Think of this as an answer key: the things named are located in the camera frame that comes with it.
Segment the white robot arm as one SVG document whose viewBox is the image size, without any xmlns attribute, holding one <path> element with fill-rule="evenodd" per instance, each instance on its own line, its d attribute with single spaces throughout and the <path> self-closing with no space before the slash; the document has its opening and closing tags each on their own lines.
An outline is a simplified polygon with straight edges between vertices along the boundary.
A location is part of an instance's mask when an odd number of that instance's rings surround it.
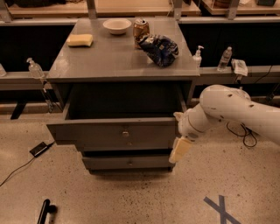
<svg viewBox="0 0 280 224">
<path fill-rule="evenodd" d="M 169 156 L 172 164 L 187 153 L 202 133 L 225 121 L 242 123 L 273 143 L 280 144 L 280 108 L 254 102 L 238 88 L 222 85 L 206 87 L 194 108 L 173 115 L 178 121 L 181 137 L 174 140 Z"/>
</svg>

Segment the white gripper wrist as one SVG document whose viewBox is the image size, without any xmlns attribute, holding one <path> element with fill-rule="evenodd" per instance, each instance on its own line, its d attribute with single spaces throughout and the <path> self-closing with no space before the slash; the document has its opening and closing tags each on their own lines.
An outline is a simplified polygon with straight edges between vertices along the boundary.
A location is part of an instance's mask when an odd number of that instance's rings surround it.
<svg viewBox="0 0 280 224">
<path fill-rule="evenodd" d="M 174 112 L 178 121 L 178 132 L 182 137 L 176 137 L 169 162 L 176 164 L 192 147 L 193 142 L 210 128 L 210 118 L 202 108 L 189 108 L 185 112 Z"/>
</svg>

